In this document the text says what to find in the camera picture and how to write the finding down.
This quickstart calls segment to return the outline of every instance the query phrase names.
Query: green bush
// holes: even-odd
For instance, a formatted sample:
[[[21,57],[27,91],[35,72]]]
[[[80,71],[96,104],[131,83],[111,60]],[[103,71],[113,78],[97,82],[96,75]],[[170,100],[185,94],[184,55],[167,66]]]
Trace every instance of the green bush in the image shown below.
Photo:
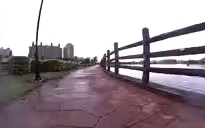
[[[40,72],[61,72],[75,69],[78,67],[77,63],[49,59],[40,62],[39,70]],[[31,62],[31,71],[35,71],[35,61]]]
[[[22,75],[30,72],[29,64],[14,64],[12,68],[12,74]]]
[[[14,56],[9,60],[11,73],[22,75],[30,72],[29,58],[24,56]]]

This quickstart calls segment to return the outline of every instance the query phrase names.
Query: paved walkway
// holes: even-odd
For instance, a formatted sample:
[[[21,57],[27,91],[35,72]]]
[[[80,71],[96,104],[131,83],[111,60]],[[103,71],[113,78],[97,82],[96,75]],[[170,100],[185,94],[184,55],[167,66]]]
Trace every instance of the paved walkway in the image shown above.
[[[111,78],[95,66],[49,81],[6,106],[0,128],[205,128],[205,110]]]

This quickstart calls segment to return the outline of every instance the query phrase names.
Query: fence rail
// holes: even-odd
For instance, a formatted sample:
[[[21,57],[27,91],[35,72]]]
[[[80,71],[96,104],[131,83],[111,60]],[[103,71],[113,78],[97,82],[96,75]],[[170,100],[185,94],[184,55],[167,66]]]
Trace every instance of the fence rail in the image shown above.
[[[191,34],[195,32],[200,32],[205,30],[205,22],[200,24],[191,25],[182,29],[174,30],[171,32],[163,33],[154,37],[149,36],[149,29],[143,28],[142,29],[142,36],[143,40],[138,41],[123,47],[118,48],[118,43],[114,43],[114,51],[110,52],[107,50],[107,54],[104,54],[101,60],[101,66],[103,68],[107,68],[110,71],[110,67],[114,67],[115,74],[119,74],[119,68],[124,69],[131,69],[131,70],[139,70],[143,71],[142,82],[144,84],[148,84],[149,82],[149,73],[164,73],[164,74],[176,74],[176,75],[187,75],[187,76],[199,76],[205,77],[205,70],[204,69],[184,69],[184,68],[153,68],[150,67],[150,58],[155,57],[167,57],[167,56],[183,56],[183,55],[194,55],[194,54],[204,54],[205,53],[205,46],[200,47],[190,47],[190,48],[183,48],[183,49],[174,49],[174,50],[167,50],[167,51],[159,51],[159,52],[150,52],[150,44],[165,40],[172,37],[177,37],[181,35]],[[135,55],[127,55],[127,56],[119,56],[119,51],[143,46],[143,52],[140,54]],[[110,55],[114,54],[115,58],[110,59]],[[126,60],[126,59],[137,59],[143,58],[143,66],[128,66],[126,64],[130,64],[130,62],[119,62],[119,60]]]

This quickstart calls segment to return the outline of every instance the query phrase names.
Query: pole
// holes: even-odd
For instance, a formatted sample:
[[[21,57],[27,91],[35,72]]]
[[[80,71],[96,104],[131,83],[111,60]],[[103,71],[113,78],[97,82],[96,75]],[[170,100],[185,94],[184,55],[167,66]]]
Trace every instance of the pole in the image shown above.
[[[36,31],[36,53],[35,53],[35,80],[41,80],[40,71],[39,71],[39,59],[38,59],[38,32],[39,32],[39,25],[40,25],[40,19],[41,19],[41,10],[43,6],[44,0],[41,0],[41,6],[39,10],[38,15],[38,21],[37,21],[37,31]]]

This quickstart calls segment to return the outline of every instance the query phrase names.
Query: building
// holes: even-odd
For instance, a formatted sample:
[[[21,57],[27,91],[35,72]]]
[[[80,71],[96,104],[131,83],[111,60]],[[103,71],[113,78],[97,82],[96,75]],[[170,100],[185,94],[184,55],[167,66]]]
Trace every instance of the building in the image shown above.
[[[34,42],[32,43],[32,46],[29,47],[29,57],[34,58],[34,54],[36,51],[36,47],[34,45]],[[39,59],[57,59],[62,58],[62,48],[60,48],[60,44],[58,46],[53,46],[51,43],[50,46],[48,45],[42,45],[38,46],[38,57]]]
[[[2,56],[2,58],[12,56],[12,50],[10,48],[4,49],[2,47],[0,48],[0,56]]]
[[[63,58],[74,58],[74,45],[71,43],[66,44],[63,49]]]

